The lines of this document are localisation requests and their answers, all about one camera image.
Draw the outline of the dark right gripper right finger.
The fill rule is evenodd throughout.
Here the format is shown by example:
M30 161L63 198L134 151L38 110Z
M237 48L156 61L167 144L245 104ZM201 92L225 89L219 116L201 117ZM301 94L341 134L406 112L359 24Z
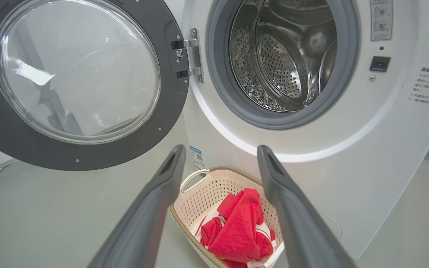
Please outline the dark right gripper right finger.
M347 251L266 145L257 148L264 195L276 209L291 268L354 268Z

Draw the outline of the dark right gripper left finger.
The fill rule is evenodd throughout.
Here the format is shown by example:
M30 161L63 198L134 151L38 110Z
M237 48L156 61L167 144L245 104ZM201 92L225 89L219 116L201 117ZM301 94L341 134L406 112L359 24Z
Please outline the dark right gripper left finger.
M184 145L170 151L90 261L90 268L155 266L167 210L180 192L185 160Z

